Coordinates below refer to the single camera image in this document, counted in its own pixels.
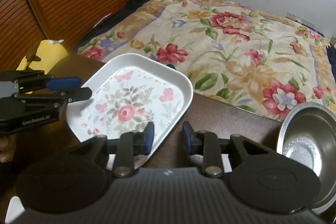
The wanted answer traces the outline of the person left hand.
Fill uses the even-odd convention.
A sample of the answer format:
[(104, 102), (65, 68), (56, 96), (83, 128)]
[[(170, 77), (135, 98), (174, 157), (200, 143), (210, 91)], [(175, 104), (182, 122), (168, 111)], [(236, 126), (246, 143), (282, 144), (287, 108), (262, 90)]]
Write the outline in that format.
[(9, 162), (14, 156), (14, 139), (12, 136), (3, 136), (0, 140), (0, 161), (1, 163)]

